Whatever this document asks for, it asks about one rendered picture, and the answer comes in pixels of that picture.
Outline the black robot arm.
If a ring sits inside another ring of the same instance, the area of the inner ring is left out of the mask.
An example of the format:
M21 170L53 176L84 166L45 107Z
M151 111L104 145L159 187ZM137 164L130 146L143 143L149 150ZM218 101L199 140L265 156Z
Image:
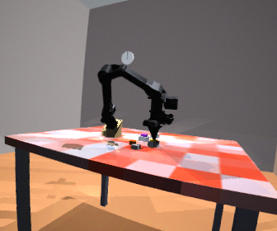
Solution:
M106 129L113 130L119 122L116 121L113 116L115 113L115 105L111 103L111 79L121 76L146 92L148 99L152 99L151 108L162 109L162 103L164 103L165 109L177 110L178 97L168 97L162 84L147 80L140 74L127 68L124 64L105 64L98 73L98 78L100 83L102 83L101 88L103 97L102 117L100 122L106 124ZM169 125L174 120L174 115L168 115L165 114L165 111L161 111L157 120L162 120Z

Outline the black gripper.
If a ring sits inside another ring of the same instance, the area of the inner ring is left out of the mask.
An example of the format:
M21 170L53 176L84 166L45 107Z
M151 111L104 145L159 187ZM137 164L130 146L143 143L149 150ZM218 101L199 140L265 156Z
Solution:
M159 129L162 128L162 126L160 124L162 124L162 125L166 124L162 120L161 121L157 120L161 111L162 111L162 109L151 108L151 110L149 110L150 118L148 120L143 121L143 126L148 127L153 140L156 139Z

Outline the purple button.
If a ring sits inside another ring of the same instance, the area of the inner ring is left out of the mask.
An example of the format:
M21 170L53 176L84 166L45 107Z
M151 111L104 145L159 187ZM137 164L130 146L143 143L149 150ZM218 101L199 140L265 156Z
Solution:
M141 135L138 137L138 141L143 141L143 142L149 141L149 136L148 136L148 134L141 134Z

